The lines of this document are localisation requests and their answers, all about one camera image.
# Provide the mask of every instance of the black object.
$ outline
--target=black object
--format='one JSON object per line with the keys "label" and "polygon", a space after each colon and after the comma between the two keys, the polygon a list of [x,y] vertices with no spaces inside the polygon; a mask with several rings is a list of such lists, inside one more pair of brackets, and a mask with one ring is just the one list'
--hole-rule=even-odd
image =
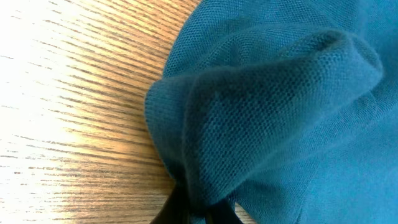
{"label": "black object", "polygon": [[[175,187],[173,192],[150,224],[190,224],[190,205],[184,188]],[[243,224],[226,199],[206,211],[206,224]]]}

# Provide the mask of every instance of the wood grain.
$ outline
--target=wood grain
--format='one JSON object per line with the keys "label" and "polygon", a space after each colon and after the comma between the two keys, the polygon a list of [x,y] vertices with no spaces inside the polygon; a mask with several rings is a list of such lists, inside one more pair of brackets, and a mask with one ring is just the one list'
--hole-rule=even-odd
{"label": "wood grain", "polygon": [[173,181],[144,95],[198,3],[2,2],[0,223],[153,219]]}

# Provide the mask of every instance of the fabric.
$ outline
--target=fabric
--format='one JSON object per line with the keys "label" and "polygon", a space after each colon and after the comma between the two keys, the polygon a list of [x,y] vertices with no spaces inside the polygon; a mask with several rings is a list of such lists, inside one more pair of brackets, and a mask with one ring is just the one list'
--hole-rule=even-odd
{"label": "fabric", "polygon": [[145,109],[193,211],[398,223],[397,0],[205,0]]}

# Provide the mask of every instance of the wooden table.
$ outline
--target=wooden table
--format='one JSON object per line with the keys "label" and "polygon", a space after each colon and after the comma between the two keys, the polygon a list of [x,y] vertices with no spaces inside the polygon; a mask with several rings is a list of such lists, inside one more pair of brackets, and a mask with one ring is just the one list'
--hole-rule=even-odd
{"label": "wooden table", "polygon": [[198,3],[2,3],[0,223],[153,219],[173,181],[147,133],[144,95]]}

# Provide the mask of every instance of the blue garment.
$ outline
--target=blue garment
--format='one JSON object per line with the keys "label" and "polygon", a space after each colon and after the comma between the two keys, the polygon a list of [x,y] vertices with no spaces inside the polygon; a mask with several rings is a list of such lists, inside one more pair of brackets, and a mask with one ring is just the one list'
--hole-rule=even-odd
{"label": "blue garment", "polygon": [[204,0],[145,107],[194,210],[398,223],[397,0]]}

